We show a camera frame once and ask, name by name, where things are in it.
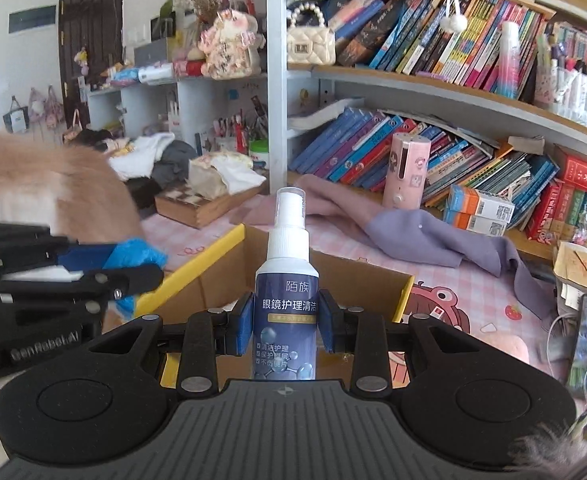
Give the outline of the red dictionary books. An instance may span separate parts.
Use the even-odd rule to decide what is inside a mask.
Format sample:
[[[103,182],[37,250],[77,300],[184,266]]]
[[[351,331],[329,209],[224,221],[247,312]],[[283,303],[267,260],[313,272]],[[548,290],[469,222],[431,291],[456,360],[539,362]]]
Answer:
[[[573,240],[587,206],[587,158],[559,146],[553,155],[557,174],[543,189],[525,227],[529,240],[548,246]]]

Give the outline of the pink doll figurine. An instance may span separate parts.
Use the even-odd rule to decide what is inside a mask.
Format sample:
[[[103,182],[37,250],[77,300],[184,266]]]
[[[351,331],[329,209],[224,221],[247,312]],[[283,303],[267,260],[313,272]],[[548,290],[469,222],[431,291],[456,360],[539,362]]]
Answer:
[[[254,16],[234,9],[220,11],[198,42],[198,49],[206,57],[202,75],[214,80],[259,75],[259,50],[265,45],[266,37],[260,34]]]

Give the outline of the pink plush toy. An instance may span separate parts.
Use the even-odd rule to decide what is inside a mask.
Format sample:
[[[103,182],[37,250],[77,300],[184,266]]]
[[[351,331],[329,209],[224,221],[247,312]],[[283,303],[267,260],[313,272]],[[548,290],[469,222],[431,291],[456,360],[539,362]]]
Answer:
[[[519,336],[495,333],[489,335],[489,341],[494,348],[498,348],[519,361],[530,363],[529,349]]]

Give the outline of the wooden chess box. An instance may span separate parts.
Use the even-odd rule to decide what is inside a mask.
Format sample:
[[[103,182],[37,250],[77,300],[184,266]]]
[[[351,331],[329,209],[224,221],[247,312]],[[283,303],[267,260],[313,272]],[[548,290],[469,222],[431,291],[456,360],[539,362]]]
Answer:
[[[157,214],[164,218],[202,229],[228,211],[240,206],[258,194],[269,191],[266,181],[256,188],[236,195],[223,195],[214,200],[196,194],[187,181],[176,182],[155,196]]]

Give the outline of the pink cylindrical device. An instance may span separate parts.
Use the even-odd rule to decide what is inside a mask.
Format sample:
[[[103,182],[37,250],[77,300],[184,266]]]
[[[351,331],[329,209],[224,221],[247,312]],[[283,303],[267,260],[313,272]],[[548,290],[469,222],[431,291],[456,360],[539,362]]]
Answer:
[[[394,133],[382,206],[419,209],[427,178],[431,142],[422,136]]]

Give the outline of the yellow cardboard box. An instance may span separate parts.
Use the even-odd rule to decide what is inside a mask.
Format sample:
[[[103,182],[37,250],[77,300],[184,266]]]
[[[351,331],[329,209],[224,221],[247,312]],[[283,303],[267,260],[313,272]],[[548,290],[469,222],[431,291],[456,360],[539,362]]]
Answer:
[[[219,382],[230,379],[348,382],[352,356],[325,350],[319,332],[319,291],[339,307],[364,310],[397,322],[414,285],[411,275],[368,263],[313,252],[301,234],[298,243],[275,250],[275,237],[237,226],[194,259],[167,273],[154,292],[136,299],[137,316],[156,314],[168,324],[190,315],[234,306],[251,294],[248,313],[238,323],[233,344],[243,356],[216,361]]]

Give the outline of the orange white blue boxes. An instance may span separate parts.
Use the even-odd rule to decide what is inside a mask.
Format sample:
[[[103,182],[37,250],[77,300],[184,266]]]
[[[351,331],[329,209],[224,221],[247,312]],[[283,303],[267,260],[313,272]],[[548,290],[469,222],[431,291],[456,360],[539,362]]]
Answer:
[[[447,196],[443,221],[465,231],[503,236],[514,211],[515,205],[509,200],[455,184]]]

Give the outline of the grey wooden bookshelf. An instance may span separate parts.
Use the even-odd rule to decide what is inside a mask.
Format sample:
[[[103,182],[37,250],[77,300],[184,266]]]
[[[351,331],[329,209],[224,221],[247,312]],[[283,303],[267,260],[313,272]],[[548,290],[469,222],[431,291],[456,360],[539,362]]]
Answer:
[[[587,0],[511,0],[553,18],[586,18]],[[292,114],[288,84],[295,77],[317,79],[326,88],[346,84],[367,103],[430,114],[456,122],[473,131],[495,136],[543,136],[548,146],[560,145],[587,162],[587,127],[569,118],[476,86],[458,86],[427,76],[402,75],[369,68],[315,66],[287,62],[286,0],[266,0],[266,99],[270,127],[271,191],[286,185],[289,174],[288,148],[295,133],[287,125]]]

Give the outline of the white pearl handbag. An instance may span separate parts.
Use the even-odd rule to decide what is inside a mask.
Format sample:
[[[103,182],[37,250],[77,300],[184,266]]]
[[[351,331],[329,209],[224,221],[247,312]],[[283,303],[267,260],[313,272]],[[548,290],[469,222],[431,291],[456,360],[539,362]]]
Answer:
[[[299,25],[305,14],[313,14],[316,25]],[[324,14],[315,3],[301,3],[292,11],[287,29],[289,64],[333,65],[336,63],[336,39]]]

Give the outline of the brown paper envelope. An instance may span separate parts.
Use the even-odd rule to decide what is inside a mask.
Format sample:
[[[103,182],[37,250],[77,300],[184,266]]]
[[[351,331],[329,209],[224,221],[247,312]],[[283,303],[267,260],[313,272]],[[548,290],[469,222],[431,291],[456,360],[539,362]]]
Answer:
[[[554,274],[563,284],[587,293],[587,249],[561,242],[557,247]]]

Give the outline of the blue white spray bottle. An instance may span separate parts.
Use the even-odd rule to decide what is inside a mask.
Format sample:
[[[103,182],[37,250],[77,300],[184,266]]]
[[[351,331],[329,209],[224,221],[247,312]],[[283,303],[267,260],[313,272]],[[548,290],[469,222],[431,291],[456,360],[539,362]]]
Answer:
[[[258,380],[315,378],[319,275],[309,243],[304,192],[281,188],[266,261],[254,282],[252,375]]]

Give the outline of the purple pink cloth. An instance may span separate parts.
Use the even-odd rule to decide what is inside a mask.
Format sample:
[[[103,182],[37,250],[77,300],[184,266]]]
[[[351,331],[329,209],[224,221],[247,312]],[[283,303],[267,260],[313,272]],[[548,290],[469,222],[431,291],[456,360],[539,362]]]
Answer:
[[[308,217],[324,219],[390,258],[446,268],[468,261],[495,278],[510,274],[514,296],[530,312],[547,320],[556,310],[553,295],[533,278],[506,237],[455,228],[423,209],[388,209],[313,174],[303,174],[293,185],[305,193]]]

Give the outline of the tissue pack cloth cover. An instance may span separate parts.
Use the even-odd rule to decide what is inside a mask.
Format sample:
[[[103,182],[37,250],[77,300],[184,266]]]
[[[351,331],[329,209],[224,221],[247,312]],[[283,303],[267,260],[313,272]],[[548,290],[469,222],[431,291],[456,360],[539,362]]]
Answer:
[[[192,159],[187,182],[197,195],[215,200],[260,188],[266,177],[254,171],[254,162],[247,155],[218,151]]]

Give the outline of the orange white fluffy cat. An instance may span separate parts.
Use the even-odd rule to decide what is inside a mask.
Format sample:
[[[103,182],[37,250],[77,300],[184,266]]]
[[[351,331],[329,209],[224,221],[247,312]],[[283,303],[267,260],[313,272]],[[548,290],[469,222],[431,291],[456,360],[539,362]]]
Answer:
[[[83,244],[143,238],[130,192],[105,155],[0,131],[0,223],[47,226]]]

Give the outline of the pink checkered table mat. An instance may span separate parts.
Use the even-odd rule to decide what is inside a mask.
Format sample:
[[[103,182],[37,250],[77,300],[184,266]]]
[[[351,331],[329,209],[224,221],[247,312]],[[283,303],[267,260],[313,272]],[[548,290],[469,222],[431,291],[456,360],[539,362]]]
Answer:
[[[240,215],[260,206],[263,200],[261,195],[251,198],[201,230],[183,226],[159,214],[146,219],[143,226],[149,243],[168,255],[167,275],[241,226]],[[433,313],[442,321],[487,342],[490,342],[489,335],[495,333],[519,336],[529,349],[531,365],[559,380],[566,378],[568,362],[560,359],[558,353],[548,354],[546,351],[558,350],[560,338],[569,327],[568,321],[539,320],[519,304],[508,276],[495,278],[470,263],[451,269],[394,260],[378,249],[353,240],[321,218],[307,219],[307,230],[313,252],[325,252],[411,275],[414,285],[402,315]]]

